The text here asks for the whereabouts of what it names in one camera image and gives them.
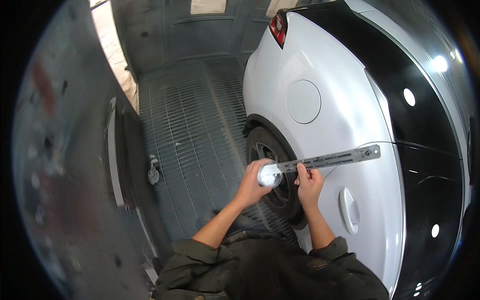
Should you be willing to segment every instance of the person's left hand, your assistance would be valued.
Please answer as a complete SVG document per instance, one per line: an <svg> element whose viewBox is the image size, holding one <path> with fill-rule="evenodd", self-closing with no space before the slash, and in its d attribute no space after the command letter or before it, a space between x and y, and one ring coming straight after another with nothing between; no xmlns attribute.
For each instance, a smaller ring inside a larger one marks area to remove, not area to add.
<svg viewBox="0 0 480 300"><path fill-rule="evenodd" d="M233 201L236 201L245 208L257 202L263 195L268 194L272 190L271 187L260 186L257 181L258 170L262 165L268 164L269 162L271 162L270 159L263 158L255 160L248 165Z"/></svg>

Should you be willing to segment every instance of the gray wall panel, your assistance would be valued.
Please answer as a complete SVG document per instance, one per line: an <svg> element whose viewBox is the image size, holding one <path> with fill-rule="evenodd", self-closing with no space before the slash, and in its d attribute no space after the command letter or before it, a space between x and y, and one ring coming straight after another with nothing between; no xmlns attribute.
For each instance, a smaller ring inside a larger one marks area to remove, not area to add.
<svg viewBox="0 0 480 300"><path fill-rule="evenodd" d="M242 45L240 47L240 54L252 53L258 47L258 43L262 39L265 28L268 26L268 20L251 21L248 23L247 30L245 31L245 37L243 38Z"/></svg>
<svg viewBox="0 0 480 300"><path fill-rule="evenodd" d="M270 20L270 0L227 0L225 13L195 15L190 0L111 1L135 78L180 60L251 53Z"/></svg>
<svg viewBox="0 0 480 300"><path fill-rule="evenodd" d="M178 60L209 54L228 54L233 20L209 20L175 24L172 44Z"/></svg>

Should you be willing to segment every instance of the person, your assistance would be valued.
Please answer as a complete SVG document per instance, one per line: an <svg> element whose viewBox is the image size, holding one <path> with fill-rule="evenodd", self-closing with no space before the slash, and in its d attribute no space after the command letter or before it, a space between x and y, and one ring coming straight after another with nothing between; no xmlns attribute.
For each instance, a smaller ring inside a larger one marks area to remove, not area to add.
<svg viewBox="0 0 480 300"><path fill-rule="evenodd" d="M156 281L160 299L388 299L381 281L348 253L320 213L324 178L317 169L298 164L295 180L312 237L308 255L260 223L245 222L242 210L271 191L256 179L267 161L248 165L233 200L191 240L173 243L175 255Z"/></svg>

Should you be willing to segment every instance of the tail light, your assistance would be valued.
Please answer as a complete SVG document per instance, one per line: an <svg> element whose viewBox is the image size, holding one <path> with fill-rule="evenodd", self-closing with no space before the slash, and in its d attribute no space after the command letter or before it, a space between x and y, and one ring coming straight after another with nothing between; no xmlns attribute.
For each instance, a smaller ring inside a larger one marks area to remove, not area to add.
<svg viewBox="0 0 480 300"><path fill-rule="evenodd" d="M283 49L283 44L285 43L285 37L287 36L287 13L284 10L279 10L278 13L273 17L270 25L270 32L273 34L276 42Z"/></svg>

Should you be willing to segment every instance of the grated floor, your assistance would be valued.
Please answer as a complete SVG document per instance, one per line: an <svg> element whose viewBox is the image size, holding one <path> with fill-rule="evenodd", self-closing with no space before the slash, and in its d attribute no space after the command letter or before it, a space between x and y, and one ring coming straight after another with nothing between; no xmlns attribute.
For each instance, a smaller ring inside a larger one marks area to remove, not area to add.
<svg viewBox="0 0 480 300"><path fill-rule="evenodd" d="M139 80L146 154L160 160L158 209L171 240L191 238L200 214L222 209L247 167L242 98L248 57L188 60ZM259 202L244 212L287 241L288 223Z"/></svg>

